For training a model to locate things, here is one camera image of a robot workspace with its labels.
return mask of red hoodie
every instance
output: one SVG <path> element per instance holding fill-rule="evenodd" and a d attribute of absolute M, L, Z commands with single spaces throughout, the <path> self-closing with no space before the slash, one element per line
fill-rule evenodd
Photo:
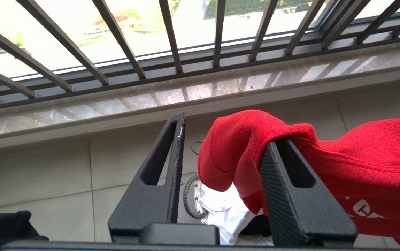
<path fill-rule="evenodd" d="M 362 234 L 400 244 L 400 119 L 356 127 L 334 141 L 316 138 L 311 124 L 287 125 L 259 110 L 216 119 L 198 158 L 201 181 L 217 191 L 234 182 L 257 213 L 265 209 L 259 166 L 268 142 L 289 136 Z"/>

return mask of white cloth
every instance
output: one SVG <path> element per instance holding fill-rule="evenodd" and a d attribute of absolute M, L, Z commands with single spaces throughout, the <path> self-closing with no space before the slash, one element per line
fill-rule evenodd
<path fill-rule="evenodd" d="M 235 245 L 239 233 L 256 217 L 240 199 L 234 184 L 225 192 L 202 184 L 200 204 L 208 210 L 208 224 L 219 228 L 221 245 Z"/>

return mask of tile floor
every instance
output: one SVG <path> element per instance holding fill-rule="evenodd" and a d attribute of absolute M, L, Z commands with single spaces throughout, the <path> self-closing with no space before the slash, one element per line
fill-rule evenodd
<path fill-rule="evenodd" d="M 287 123 L 311 123 L 320 139 L 333 140 L 359 124 L 400 117 L 400 86 L 262 109 Z M 216 116 L 187 118 L 182 181 L 195 172 L 191 143 L 205 137 Z M 162 125 L 0 152 L 0 212 L 30 210 L 32 224 L 51 240 L 110 241 L 107 220 Z M 179 207 L 179 222 L 199 222 Z M 356 246 L 397 247 L 367 235 Z"/>

